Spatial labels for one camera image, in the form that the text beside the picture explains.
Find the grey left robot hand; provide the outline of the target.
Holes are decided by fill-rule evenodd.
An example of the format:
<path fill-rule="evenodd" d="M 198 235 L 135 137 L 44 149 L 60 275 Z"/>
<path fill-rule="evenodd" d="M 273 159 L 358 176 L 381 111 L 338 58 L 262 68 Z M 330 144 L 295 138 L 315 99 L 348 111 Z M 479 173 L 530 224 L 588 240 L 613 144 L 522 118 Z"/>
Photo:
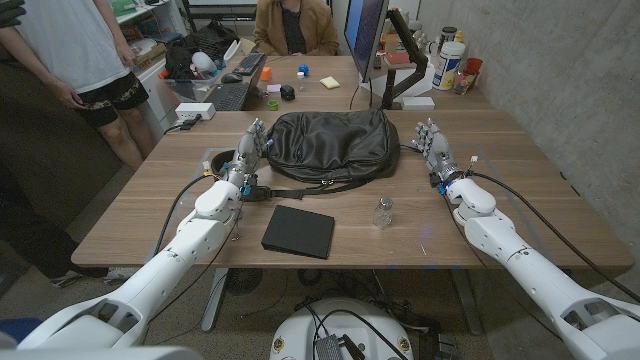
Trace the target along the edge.
<path fill-rule="evenodd" d="M 267 149 L 267 133 L 259 118 L 248 127 L 234 152 L 227 170 L 226 180 L 241 187 L 255 173 L 263 153 Z"/>

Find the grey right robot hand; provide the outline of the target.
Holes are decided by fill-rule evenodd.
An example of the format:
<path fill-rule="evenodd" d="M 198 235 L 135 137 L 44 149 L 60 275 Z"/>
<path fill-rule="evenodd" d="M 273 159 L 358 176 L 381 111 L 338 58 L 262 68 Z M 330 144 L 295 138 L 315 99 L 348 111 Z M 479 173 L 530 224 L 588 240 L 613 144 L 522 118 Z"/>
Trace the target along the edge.
<path fill-rule="evenodd" d="M 415 131 L 417 138 L 412 144 L 426 161 L 430 185 L 444 194 L 453 182 L 463 177 L 463 171 L 455 162 L 446 136 L 431 118 L 426 123 L 418 122 Z"/>

